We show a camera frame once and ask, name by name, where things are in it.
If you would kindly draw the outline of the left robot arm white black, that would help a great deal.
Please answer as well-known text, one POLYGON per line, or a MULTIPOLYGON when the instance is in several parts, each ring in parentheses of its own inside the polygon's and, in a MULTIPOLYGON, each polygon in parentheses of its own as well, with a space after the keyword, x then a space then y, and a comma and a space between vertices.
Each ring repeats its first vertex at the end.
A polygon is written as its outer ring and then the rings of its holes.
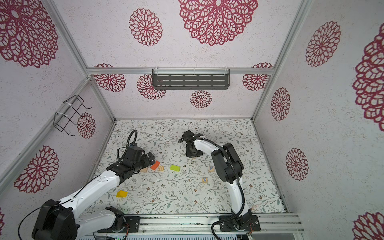
POLYGON ((117 162, 71 195, 58 201, 48 200, 39 209, 32 231, 34 240, 77 240, 99 230, 121 232, 126 227, 124 213, 106 207, 89 216, 82 213, 106 192, 114 189, 155 164, 155 156, 138 146, 128 147, 117 162))

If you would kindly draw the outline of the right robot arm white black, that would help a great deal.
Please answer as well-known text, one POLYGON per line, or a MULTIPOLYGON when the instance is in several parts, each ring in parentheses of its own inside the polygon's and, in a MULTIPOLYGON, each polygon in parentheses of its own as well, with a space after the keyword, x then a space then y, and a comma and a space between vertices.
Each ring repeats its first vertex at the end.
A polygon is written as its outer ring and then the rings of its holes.
POLYGON ((247 204, 243 189, 244 165, 234 146, 230 143, 221 146, 202 134, 194 134, 190 130, 184 132, 178 142, 186 143, 188 158, 197 158, 203 154, 209 155, 219 179, 227 186, 232 215, 213 223, 211 230, 213 231, 215 226, 226 224, 235 230, 245 230, 252 220, 253 213, 247 204))

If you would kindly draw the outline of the red-orange wood block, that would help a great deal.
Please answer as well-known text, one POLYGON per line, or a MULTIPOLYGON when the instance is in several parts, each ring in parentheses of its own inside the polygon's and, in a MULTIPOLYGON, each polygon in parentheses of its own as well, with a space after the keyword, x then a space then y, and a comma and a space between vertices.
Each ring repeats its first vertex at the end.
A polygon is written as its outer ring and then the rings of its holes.
POLYGON ((159 161, 156 161, 153 165, 151 165, 151 169, 155 171, 160 166, 160 164, 161 163, 159 161))

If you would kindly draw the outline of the lime green wood block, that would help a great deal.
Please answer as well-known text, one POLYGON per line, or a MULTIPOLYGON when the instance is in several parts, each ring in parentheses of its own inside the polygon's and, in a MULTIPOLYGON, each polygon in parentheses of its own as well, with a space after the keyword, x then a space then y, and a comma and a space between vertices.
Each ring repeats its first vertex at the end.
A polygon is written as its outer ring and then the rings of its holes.
POLYGON ((181 167, 176 166, 176 165, 171 165, 170 170, 175 171, 175 172, 179 172, 181 170, 181 167))

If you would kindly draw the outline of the yellow wood block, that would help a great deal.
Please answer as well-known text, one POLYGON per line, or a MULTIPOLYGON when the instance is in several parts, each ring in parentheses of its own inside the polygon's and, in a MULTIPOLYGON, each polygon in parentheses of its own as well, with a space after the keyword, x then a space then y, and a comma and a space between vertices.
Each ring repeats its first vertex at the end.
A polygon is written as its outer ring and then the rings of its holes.
POLYGON ((128 196, 128 193, 125 191, 118 191, 116 194, 117 198, 126 198, 128 196))

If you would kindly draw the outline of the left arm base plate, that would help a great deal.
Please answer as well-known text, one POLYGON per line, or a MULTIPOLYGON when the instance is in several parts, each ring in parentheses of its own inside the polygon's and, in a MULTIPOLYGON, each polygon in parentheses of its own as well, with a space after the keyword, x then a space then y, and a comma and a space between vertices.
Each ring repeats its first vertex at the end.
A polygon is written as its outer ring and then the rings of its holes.
POLYGON ((110 228, 98 230, 97 233, 137 233, 141 217, 117 217, 110 228))

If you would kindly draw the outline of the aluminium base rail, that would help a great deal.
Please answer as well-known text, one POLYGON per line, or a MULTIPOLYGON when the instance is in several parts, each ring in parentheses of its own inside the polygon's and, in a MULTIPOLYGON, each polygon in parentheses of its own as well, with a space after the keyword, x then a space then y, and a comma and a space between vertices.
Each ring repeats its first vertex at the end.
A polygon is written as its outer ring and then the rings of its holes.
MULTIPOLYGON (((125 215, 141 217, 138 235, 210 235, 211 225, 219 221, 219 216, 229 214, 180 214, 180 215, 125 215)), ((259 232, 221 232, 220 225, 214 227, 219 234, 303 234, 303 224, 297 214, 253 214, 259 219, 259 232)))

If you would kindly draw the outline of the grey metal wall shelf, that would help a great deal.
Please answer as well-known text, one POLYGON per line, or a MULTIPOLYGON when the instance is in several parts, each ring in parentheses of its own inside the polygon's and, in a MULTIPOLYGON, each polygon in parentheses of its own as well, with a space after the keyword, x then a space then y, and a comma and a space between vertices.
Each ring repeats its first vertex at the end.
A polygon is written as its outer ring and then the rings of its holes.
POLYGON ((152 86, 156 90, 227 90, 230 86, 229 69, 219 71, 152 70, 152 86))

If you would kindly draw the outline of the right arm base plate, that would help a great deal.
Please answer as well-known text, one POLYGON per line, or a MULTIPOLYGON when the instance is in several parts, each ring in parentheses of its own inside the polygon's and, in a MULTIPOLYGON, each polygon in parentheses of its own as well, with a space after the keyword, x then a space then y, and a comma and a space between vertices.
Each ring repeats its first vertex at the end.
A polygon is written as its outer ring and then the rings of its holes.
MULTIPOLYGON (((227 220, 230 216, 221 215, 219 220, 227 220)), ((248 223, 240 227, 235 220, 220 223, 221 232, 259 232, 261 225, 257 216, 252 216, 248 223)))

